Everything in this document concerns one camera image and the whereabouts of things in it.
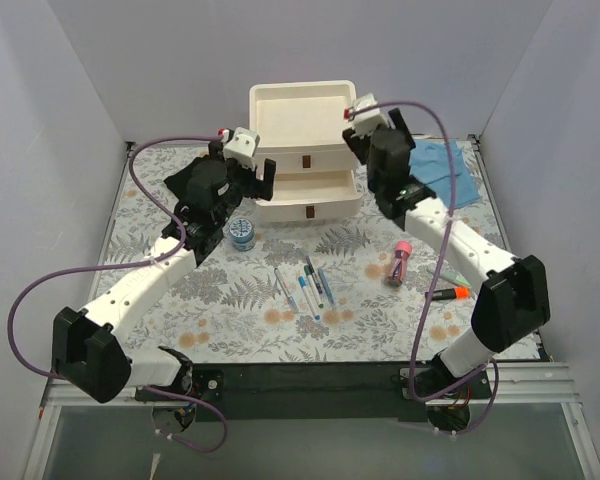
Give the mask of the black orange highlighter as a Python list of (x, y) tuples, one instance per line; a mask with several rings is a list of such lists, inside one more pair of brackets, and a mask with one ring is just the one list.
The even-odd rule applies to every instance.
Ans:
[(466, 299), (471, 296), (471, 291), (467, 287), (454, 287), (435, 290), (430, 294), (430, 296), (432, 301)]

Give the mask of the pink-capped tube of pencils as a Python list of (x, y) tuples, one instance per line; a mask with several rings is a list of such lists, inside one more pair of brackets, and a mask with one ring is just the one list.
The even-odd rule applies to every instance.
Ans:
[(392, 287), (400, 287), (407, 269), (407, 262), (412, 254), (412, 245), (407, 241), (399, 241), (394, 250), (394, 259), (389, 266), (385, 283)]

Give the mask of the light blue pen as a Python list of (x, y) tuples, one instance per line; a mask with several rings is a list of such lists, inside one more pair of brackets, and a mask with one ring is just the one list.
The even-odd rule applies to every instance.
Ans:
[(328, 283), (326, 274), (324, 272), (324, 269), (322, 267), (320, 267), (320, 268), (317, 269), (317, 272), (318, 272), (318, 276), (320, 278), (320, 282), (322, 284), (323, 290), (324, 290), (325, 295), (327, 297), (327, 300), (328, 300), (328, 302), (330, 304), (330, 307), (332, 309), (335, 309), (336, 308), (336, 302), (335, 302), (332, 290), (331, 290), (331, 288), (329, 286), (329, 283)]

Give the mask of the cream three-drawer organizer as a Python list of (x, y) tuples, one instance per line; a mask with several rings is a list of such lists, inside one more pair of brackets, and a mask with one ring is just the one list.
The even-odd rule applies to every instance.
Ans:
[(342, 138), (349, 80), (258, 84), (249, 92), (249, 128), (260, 136), (258, 166), (276, 162), (273, 197), (258, 200), (263, 223), (316, 222), (356, 215), (359, 166)]

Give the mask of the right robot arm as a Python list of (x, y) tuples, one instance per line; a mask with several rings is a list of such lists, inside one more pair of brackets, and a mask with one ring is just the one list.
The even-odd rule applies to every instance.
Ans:
[(409, 373), (410, 398), (427, 402), (459, 395), (495, 355), (544, 326), (551, 313), (544, 264), (534, 255), (521, 258), (500, 249), (456, 221), (455, 202), (443, 201), (412, 174), (415, 143), (399, 107), (388, 102), (346, 108), (350, 126), (343, 139), (365, 166), (381, 213), (436, 250), (436, 265), (450, 264), (477, 295), (470, 327), (428, 369)]

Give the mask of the green highlighter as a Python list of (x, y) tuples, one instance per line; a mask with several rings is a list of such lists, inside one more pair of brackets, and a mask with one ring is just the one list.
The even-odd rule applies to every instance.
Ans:
[(439, 278), (455, 286), (470, 287), (470, 283), (466, 278), (453, 270), (442, 269), (439, 273)]

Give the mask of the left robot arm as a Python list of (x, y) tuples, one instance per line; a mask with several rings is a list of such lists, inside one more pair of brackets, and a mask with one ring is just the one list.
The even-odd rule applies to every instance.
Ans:
[(271, 159), (265, 160), (262, 175), (220, 154), (195, 159), (182, 175), (186, 183), (175, 217), (162, 230), (146, 265), (80, 310), (66, 307), (56, 315), (53, 372), (99, 403), (111, 401), (126, 387), (151, 386), (170, 399), (185, 398), (193, 386), (193, 364), (186, 355), (164, 346), (126, 352), (123, 345), (168, 290), (213, 252), (243, 199), (272, 199), (275, 174)]

